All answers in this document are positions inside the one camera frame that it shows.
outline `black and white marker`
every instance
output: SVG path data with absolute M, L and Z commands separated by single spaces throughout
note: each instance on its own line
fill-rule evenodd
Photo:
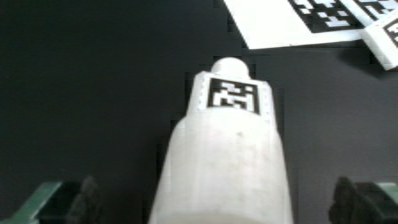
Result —
M 201 72 L 171 137 L 149 224 L 291 224 L 272 89 L 243 62 Z

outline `rounded tip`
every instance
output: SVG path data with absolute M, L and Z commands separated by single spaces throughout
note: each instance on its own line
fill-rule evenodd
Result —
M 238 58 L 222 58 L 211 67 L 211 73 L 231 78 L 251 79 L 249 68 Z

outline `white foam block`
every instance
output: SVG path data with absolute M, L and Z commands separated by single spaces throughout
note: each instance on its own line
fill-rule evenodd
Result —
M 386 70 L 398 69 L 398 9 L 361 31 L 370 50 Z
M 394 0 L 224 0 L 249 49 L 361 39 Z

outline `white cylindrical object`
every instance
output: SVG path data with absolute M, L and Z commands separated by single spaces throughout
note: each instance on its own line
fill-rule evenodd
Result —
M 171 137 L 149 224 L 293 223 L 268 85 L 249 79 L 245 86 L 249 81 L 220 80 L 220 75 L 201 73 L 195 78 L 188 113 Z M 224 89 L 217 83 L 227 83 Z M 208 93 L 229 99 L 226 105 L 256 93 L 254 102 L 267 106 L 249 112 L 233 103 L 215 105 Z

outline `black surface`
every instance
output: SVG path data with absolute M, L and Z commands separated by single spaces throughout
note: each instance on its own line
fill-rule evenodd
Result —
M 398 74 L 361 42 L 249 51 L 220 1 L 0 2 L 0 219 L 39 183 L 96 177 L 105 218 L 146 223 L 194 75 L 236 56 L 268 80 L 299 224 L 341 175 L 396 182 Z

